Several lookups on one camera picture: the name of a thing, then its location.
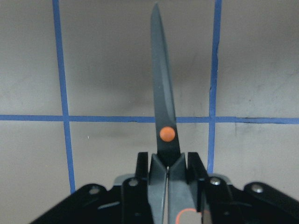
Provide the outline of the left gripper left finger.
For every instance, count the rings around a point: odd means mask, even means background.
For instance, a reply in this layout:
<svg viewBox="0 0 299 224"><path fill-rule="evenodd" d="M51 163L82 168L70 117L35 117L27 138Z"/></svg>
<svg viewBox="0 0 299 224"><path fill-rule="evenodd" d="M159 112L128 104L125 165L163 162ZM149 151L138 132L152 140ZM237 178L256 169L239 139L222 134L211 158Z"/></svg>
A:
<svg viewBox="0 0 299 224"><path fill-rule="evenodd" d="M121 222L123 224L152 224L153 216L148 201L148 153L137 156L135 175L121 186Z"/></svg>

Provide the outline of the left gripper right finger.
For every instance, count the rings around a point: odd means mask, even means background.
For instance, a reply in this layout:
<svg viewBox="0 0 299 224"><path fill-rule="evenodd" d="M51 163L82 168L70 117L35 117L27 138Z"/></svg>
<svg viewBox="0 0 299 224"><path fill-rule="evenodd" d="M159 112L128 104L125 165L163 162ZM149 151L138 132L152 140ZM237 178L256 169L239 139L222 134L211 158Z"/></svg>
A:
<svg viewBox="0 0 299 224"><path fill-rule="evenodd" d="M188 153L187 181L203 224L235 224L236 206L226 182L209 176L198 153Z"/></svg>

